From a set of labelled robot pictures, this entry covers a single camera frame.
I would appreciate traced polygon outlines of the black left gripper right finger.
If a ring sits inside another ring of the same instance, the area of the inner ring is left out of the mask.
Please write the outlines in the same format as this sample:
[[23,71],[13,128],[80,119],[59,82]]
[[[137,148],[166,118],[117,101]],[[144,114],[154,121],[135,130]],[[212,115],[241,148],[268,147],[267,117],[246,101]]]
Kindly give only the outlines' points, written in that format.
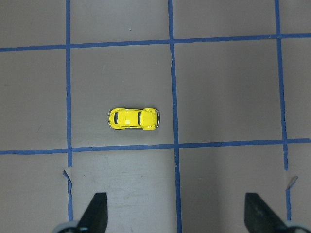
[[287,226],[257,193],[246,193],[244,224],[249,233],[285,233]]

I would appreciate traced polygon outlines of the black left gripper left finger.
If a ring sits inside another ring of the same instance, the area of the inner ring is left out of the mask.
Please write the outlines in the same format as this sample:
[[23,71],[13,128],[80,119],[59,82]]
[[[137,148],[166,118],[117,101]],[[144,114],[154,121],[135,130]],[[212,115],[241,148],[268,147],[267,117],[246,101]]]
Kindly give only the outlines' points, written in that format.
[[74,233],[104,233],[107,228],[107,194],[95,193]]

